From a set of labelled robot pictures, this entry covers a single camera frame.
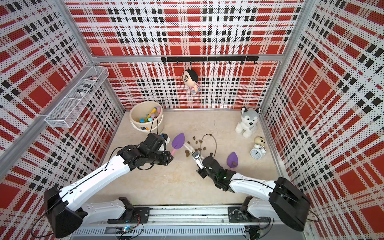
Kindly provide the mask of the purple pointed trowel pink handle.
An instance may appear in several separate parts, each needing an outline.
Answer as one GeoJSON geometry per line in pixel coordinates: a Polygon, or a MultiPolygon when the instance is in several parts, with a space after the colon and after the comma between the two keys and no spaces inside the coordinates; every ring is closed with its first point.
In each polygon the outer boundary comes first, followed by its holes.
{"type": "Polygon", "coordinates": [[[172,141],[173,150],[171,151],[171,155],[174,156],[176,151],[184,146],[184,143],[185,143],[185,135],[184,133],[180,133],[172,141]]]}

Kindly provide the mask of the green white scrub brush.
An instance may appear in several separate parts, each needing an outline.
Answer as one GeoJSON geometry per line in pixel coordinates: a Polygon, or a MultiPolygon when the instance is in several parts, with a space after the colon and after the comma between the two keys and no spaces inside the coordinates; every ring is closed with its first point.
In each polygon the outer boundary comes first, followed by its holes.
{"type": "Polygon", "coordinates": [[[185,147],[190,153],[195,152],[195,149],[194,149],[188,142],[185,142],[185,143],[184,143],[184,147],[185,147]]]}

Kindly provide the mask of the green pointed trowel yellow handle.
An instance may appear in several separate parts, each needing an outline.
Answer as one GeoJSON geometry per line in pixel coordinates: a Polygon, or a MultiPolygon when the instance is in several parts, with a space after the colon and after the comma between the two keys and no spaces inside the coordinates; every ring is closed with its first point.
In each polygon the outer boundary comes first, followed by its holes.
{"type": "Polygon", "coordinates": [[[145,122],[151,122],[154,117],[156,116],[156,112],[157,112],[157,107],[154,107],[151,112],[147,115],[147,117],[145,118],[145,122]]]}

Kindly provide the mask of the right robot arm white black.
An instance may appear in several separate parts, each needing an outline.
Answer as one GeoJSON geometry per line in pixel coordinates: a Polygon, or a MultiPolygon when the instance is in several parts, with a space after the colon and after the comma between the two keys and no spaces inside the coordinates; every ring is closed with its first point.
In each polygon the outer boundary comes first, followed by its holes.
{"type": "Polygon", "coordinates": [[[311,202],[288,179],[279,177],[276,181],[253,179],[232,170],[224,169],[210,154],[202,158],[192,154],[202,177],[209,177],[216,188],[231,193],[246,194],[241,212],[251,222],[256,218],[278,219],[291,229],[302,232],[305,228],[311,202]]]}

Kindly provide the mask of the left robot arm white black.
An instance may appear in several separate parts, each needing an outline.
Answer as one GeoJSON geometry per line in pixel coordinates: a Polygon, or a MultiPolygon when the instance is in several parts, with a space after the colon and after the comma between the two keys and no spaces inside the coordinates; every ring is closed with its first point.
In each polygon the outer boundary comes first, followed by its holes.
{"type": "Polygon", "coordinates": [[[106,164],[62,189],[55,187],[44,194],[45,215],[58,239],[67,237],[83,224],[101,222],[128,223],[135,217],[134,207],[126,197],[107,203],[91,204],[89,199],[117,178],[150,166],[167,166],[174,157],[167,150],[167,134],[149,133],[138,145],[119,148],[106,164]]]}

